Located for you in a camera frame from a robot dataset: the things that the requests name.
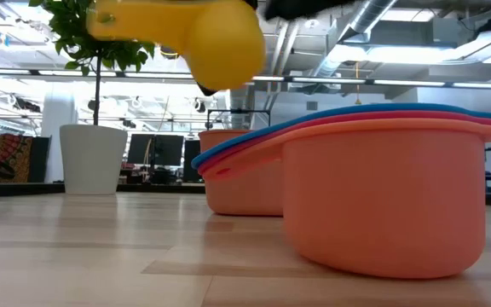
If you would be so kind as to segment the black aluminium table frame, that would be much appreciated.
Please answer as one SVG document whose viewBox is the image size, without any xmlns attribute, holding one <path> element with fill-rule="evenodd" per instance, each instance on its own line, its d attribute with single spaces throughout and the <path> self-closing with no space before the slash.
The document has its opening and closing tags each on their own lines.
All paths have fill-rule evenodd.
<svg viewBox="0 0 491 307">
<path fill-rule="evenodd" d="M 491 206 L 491 188 L 486 193 L 486 203 Z M 165 186 L 165 185 L 134 185 L 119 184 L 118 192 L 131 193 L 173 193 L 173 194 L 204 194 L 205 187 L 197 186 Z M 65 192 L 62 183 L 0 183 L 0 197 L 34 194 L 61 194 Z"/>
</svg>

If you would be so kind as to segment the medium blue measuring cup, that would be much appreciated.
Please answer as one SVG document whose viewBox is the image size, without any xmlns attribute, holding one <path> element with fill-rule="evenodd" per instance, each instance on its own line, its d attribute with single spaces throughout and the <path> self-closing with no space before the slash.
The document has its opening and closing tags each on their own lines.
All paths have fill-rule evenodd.
<svg viewBox="0 0 491 307">
<path fill-rule="evenodd" d="M 368 113 L 368 112 L 384 112 L 384 111 L 443 111 L 450 113 L 459 113 L 469 115 L 478 118 L 491 119 L 491 113 L 471 111 L 462 107 L 434 104 L 434 103 L 382 103 L 382 104 L 370 104 L 370 105 L 355 105 L 348 107 L 334 108 L 330 110 L 320 111 L 317 113 L 311 113 L 300 118 L 288 120 L 286 122 L 272 125 L 261 130 L 254 130 L 253 132 L 246 133 L 241 136 L 237 136 L 226 142 L 220 143 L 213 148 L 204 151 L 198 155 L 191 162 L 191 166 L 199 171 L 199 168 L 210 158 L 222 151 L 232 148 L 243 142 L 247 142 L 256 139 L 261 136 L 266 136 L 275 132 L 282 131 L 288 127 L 299 125 L 303 122 L 307 122 L 314 119 L 321 119 L 330 116 L 347 115 L 354 113 Z"/>
</svg>

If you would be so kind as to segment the white plant pot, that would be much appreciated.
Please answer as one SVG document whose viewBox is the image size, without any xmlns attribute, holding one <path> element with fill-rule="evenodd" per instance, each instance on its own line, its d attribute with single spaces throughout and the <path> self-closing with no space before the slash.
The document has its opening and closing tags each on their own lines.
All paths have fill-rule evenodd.
<svg viewBox="0 0 491 307">
<path fill-rule="evenodd" d="M 128 134 L 99 125 L 60 128 L 65 191 L 74 195 L 115 194 Z"/>
</svg>

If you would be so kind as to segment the ribbed silver air duct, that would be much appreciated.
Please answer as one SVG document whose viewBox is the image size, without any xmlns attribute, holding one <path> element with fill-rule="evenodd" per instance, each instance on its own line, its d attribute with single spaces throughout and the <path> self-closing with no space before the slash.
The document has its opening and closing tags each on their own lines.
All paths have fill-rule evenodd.
<svg viewBox="0 0 491 307">
<path fill-rule="evenodd" d="M 231 110 L 241 110 L 241 113 L 230 114 L 230 127 L 233 130 L 249 130 L 251 113 L 255 108 L 255 90 L 253 85 L 245 85 L 237 90 L 230 90 Z"/>
</svg>

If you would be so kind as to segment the yellow measuring cup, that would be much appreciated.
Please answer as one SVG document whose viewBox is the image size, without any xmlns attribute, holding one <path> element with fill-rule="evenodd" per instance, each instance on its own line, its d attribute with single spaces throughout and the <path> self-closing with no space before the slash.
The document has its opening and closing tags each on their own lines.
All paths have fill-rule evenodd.
<svg viewBox="0 0 491 307">
<path fill-rule="evenodd" d="M 245 0 L 95 0 L 86 25 L 99 40 L 170 48 L 208 90 L 239 88 L 265 65 L 263 32 Z"/>
</svg>

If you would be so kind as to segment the wide black monitor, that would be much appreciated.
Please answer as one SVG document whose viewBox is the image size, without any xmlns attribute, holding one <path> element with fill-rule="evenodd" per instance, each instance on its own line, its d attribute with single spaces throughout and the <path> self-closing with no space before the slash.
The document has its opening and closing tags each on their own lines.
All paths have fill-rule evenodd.
<svg viewBox="0 0 491 307">
<path fill-rule="evenodd" d="M 127 162 L 135 165 L 180 166 L 184 137 L 133 134 Z"/>
</svg>

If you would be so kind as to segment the large orange measuring cup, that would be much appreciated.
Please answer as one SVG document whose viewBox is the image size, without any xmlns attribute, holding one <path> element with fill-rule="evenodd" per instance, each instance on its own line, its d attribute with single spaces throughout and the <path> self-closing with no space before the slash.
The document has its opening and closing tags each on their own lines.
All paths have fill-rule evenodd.
<svg viewBox="0 0 491 307">
<path fill-rule="evenodd" d="M 368 119 L 291 130 L 206 168 L 229 179 L 277 159 L 293 248 L 363 275 L 430 279 L 470 268 L 485 246 L 484 146 L 491 125 Z"/>
</svg>

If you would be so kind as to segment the orange patterned tapestry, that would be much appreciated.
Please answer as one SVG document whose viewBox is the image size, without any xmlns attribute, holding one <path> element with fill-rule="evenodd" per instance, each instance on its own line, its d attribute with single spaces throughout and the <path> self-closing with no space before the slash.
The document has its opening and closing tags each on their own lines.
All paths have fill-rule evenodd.
<svg viewBox="0 0 491 307">
<path fill-rule="evenodd" d="M 13 178 L 0 177 L 0 182 L 28 182 L 32 141 L 31 136 L 0 135 L 0 162 L 10 166 L 14 171 Z"/>
</svg>

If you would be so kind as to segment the long white light bar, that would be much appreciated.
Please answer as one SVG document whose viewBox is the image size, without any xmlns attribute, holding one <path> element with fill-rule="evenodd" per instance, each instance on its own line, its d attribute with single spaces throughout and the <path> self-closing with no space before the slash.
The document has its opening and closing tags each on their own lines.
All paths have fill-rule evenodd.
<svg viewBox="0 0 491 307">
<path fill-rule="evenodd" d="M 20 78 L 95 78 L 95 74 L 90 72 L 84 76 L 76 70 L 35 70 L 19 68 L 0 68 L 0 77 L 20 77 Z M 193 76 L 188 73 L 173 72 L 105 72 L 101 73 L 102 78 L 117 80 L 179 80 L 193 81 Z M 425 87 L 425 88 L 451 88 L 451 89 L 472 89 L 472 90 L 491 90 L 491 83 L 487 82 L 444 82 L 444 81 L 423 81 L 423 80 L 398 80 L 398 79 L 372 79 L 372 78 L 319 78 L 319 77 L 294 77 L 294 76 L 255 76 L 248 84 L 253 82 L 264 83 L 300 83 L 300 84 L 339 84 L 339 85 L 368 85 L 368 86 L 395 86 L 395 87 Z"/>
</svg>

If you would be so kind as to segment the orange plastic basket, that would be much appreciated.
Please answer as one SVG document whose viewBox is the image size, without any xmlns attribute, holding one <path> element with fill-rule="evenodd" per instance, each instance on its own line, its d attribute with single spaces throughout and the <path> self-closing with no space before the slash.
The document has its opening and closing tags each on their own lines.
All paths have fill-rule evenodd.
<svg viewBox="0 0 491 307">
<path fill-rule="evenodd" d="M 272 160 L 234 177 L 221 180 L 204 177 L 207 204 L 221 215 L 283 215 L 283 170 L 279 160 Z"/>
</svg>

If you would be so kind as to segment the black rig frame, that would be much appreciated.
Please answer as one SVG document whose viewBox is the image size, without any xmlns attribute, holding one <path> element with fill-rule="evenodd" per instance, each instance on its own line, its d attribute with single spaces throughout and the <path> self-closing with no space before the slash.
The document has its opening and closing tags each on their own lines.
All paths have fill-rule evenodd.
<svg viewBox="0 0 491 307">
<path fill-rule="evenodd" d="M 205 128 L 210 130 L 213 127 L 213 123 L 219 122 L 218 119 L 211 120 L 212 113 L 230 113 L 230 114 L 254 114 L 254 113 L 263 113 L 265 117 L 263 118 L 264 123 L 267 126 L 271 125 L 271 112 L 269 110 L 255 110 L 255 109 L 243 109 L 243 108 L 231 108 L 231 109 L 208 109 L 206 111 L 206 121 Z"/>
</svg>

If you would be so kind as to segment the green leafy plant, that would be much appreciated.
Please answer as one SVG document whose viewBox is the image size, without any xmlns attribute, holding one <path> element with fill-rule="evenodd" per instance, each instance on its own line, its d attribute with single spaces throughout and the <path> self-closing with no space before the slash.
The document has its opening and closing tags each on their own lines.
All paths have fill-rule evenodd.
<svg viewBox="0 0 491 307">
<path fill-rule="evenodd" d="M 79 70 L 84 76 L 95 74 L 93 124 L 99 124 L 101 69 L 128 67 L 140 71 L 154 57 L 155 44 L 137 40 L 99 40 L 89 34 L 87 18 L 94 13 L 98 0 L 28 0 L 31 7 L 40 7 L 52 14 L 51 31 L 57 36 L 55 50 L 66 52 L 71 60 L 68 70 Z"/>
</svg>

